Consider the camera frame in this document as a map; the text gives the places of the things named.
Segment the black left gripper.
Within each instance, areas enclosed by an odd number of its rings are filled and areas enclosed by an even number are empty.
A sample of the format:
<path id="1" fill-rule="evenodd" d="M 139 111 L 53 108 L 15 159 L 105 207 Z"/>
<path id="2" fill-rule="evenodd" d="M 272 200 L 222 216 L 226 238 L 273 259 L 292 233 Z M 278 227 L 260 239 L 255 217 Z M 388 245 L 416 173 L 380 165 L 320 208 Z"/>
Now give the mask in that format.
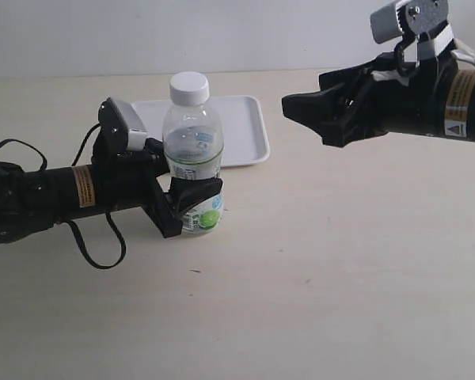
<path id="1" fill-rule="evenodd" d="M 155 138 L 147 138 L 141 151 L 110 154 L 99 131 L 91 164 L 97 204 L 107 212 L 142 208 L 164 238 L 179 236 L 179 218 L 217 196 L 223 186 L 220 178 L 172 178 L 165 193 L 158 178 L 169 173 L 169 163 L 163 142 Z"/>

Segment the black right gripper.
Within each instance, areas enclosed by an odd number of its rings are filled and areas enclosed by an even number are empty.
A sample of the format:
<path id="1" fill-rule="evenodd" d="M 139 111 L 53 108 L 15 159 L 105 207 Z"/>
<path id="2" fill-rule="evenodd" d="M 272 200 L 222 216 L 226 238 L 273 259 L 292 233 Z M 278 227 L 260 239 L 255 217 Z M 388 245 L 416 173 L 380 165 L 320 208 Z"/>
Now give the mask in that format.
<path id="1" fill-rule="evenodd" d="M 399 73 L 394 53 L 386 52 L 359 66 L 320 74 L 320 91 L 282 98 L 283 115 L 333 147 L 389 133 L 446 138 L 447 58 L 408 62 L 405 68 L 407 74 Z M 333 89 L 364 95 L 349 100 Z"/>

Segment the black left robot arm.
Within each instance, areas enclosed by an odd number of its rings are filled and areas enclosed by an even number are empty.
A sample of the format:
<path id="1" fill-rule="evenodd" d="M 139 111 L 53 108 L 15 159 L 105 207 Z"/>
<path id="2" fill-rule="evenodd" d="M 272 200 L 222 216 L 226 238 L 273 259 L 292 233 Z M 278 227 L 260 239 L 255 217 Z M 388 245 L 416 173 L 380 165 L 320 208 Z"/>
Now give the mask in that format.
<path id="1" fill-rule="evenodd" d="M 162 143 L 147 139 L 140 150 L 114 146 L 103 135 L 91 162 L 31 172 L 0 161 L 0 244 L 19 241 L 57 224 L 141 208 L 162 237 L 181 234 L 184 215 L 218 195 L 223 182 L 172 178 L 167 192 L 158 178 L 169 172 Z"/>

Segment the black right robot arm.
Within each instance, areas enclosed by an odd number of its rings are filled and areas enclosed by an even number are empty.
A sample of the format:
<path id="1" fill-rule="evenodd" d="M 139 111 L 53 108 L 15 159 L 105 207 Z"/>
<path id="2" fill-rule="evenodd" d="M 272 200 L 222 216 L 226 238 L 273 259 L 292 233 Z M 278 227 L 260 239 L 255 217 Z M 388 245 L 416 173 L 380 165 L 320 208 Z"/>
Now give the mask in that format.
<path id="1" fill-rule="evenodd" d="M 389 133 L 475 143 L 475 69 L 450 55 L 406 67 L 400 76 L 386 52 L 320 74 L 317 91 L 282 98 L 283 115 L 338 148 Z"/>

